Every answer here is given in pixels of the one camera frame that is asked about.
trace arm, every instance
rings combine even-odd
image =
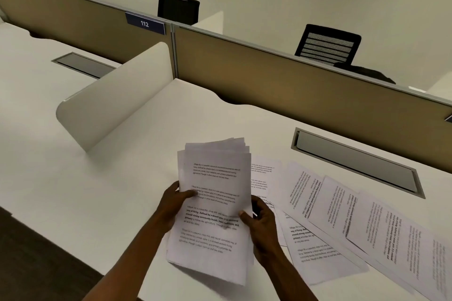
[[[256,219],[241,211],[239,216],[250,228],[254,243],[254,255],[267,271],[281,301],[317,301],[295,267],[281,249],[276,232],[275,215],[257,196],[252,196]]]
[[[194,190],[177,191],[179,182],[165,190],[157,210],[141,228],[121,258],[83,301],[135,301],[160,242],[174,224],[184,200],[196,195]]]

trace hand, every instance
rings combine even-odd
[[[176,214],[179,212],[185,199],[198,194],[196,190],[180,192],[178,188],[179,181],[176,181],[165,190],[159,206],[151,217],[164,233],[168,232],[173,227],[174,221],[176,220]]]
[[[278,242],[275,215],[265,202],[255,195],[251,196],[254,213],[253,219],[246,212],[240,211],[239,216],[243,223],[250,228],[251,239],[254,243],[254,255],[257,261],[265,268],[273,258],[284,255]]]

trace person's right arm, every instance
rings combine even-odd
[[[281,301],[317,301],[317,298],[303,281],[295,267],[281,249],[276,232],[275,215],[265,202],[252,196],[253,219],[240,212],[240,219],[250,228],[254,243],[254,255],[267,271]]]

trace workstation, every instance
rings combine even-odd
[[[231,137],[366,190],[452,242],[450,101],[94,0],[0,8],[0,207],[100,273],[177,180],[177,151]],[[112,70],[97,80],[53,62],[69,53]],[[294,150],[296,129],[410,167],[415,187]],[[277,299],[258,264],[246,287],[231,287],[178,269],[165,251],[164,240],[143,300]],[[372,268],[312,289],[320,300],[422,298]]]

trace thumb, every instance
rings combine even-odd
[[[250,217],[250,216],[248,215],[248,213],[246,213],[245,211],[240,211],[240,212],[239,212],[239,217],[240,217],[240,219],[243,221],[243,223],[244,223],[246,226],[248,226],[248,227],[251,227],[251,225],[252,225],[253,222],[254,222],[254,219],[253,219],[252,217]]]
[[[195,195],[197,195],[198,192],[196,190],[186,190],[185,192],[180,192],[179,197],[182,198],[182,200],[191,198]]]

